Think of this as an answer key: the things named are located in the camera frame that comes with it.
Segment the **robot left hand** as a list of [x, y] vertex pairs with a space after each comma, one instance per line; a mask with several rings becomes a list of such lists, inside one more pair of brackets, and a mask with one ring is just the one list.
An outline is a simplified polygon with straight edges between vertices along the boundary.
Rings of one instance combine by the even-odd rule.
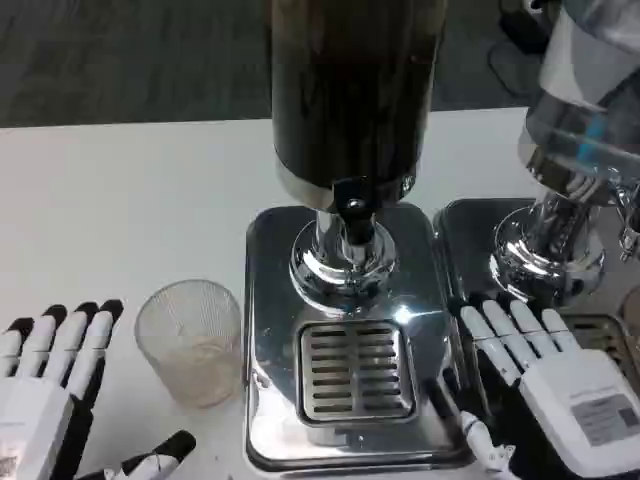
[[119, 299], [49, 306], [1, 332], [1, 476], [77, 479]]

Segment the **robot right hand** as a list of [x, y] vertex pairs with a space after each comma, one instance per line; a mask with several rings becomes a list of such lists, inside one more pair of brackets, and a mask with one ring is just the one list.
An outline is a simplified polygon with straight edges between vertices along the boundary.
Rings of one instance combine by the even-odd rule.
[[485, 478], [638, 478], [639, 396], [607, 352], [537, 302], [473, 294], [447, 307], [476, 372], [445, 369], [439, 383]]

